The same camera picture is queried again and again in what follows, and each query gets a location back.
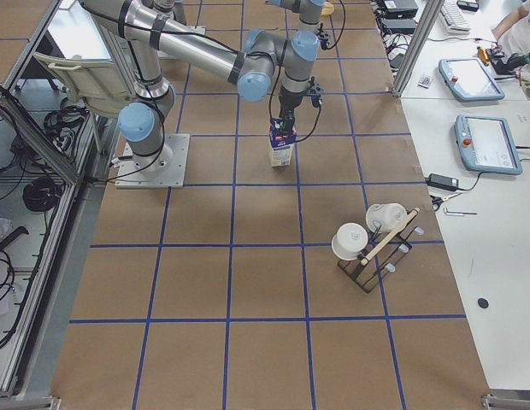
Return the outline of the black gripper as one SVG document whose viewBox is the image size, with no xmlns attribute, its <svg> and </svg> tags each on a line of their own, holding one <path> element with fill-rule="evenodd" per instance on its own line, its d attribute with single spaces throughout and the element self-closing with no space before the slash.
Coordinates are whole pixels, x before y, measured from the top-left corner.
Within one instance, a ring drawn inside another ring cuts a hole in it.
<svg viewBox="0 0 530 410">
<path fill-rule="evenodd" d="M 310 87 L 306 91 L 295 93 L 287 90 L 285 87 L 280 89 L 280 113 L 281 113 L 281 134 L 292 135 L 295 126 L 294 110 L 302 103 L 304 97 L 309 97 L 314 108 L 322 105 L 321 87 Z"/>
</svg>

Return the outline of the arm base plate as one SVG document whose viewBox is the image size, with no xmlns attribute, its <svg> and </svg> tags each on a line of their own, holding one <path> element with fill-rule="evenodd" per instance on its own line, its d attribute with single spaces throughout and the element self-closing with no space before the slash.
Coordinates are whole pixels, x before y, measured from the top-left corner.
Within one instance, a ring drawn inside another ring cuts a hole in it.
<svg viewBox="0 0 530 410">
<path fill-rule="evenodd" d="M 206 27 L 205 26 L 186 26 L 185 31 L 204 35 L 206 33 Z"/>
<path fill-rule="evenodd" d="M 120 189 L 182 188 L 190 137 L 189 133 L 168 133 L 159 158 L 146 169 L 154 157 L 134 155 L 129 143 L 125 143 L 123 155 L 131 155 L 132 159 L 120 163 L 115 185 Z"/>
</svg>

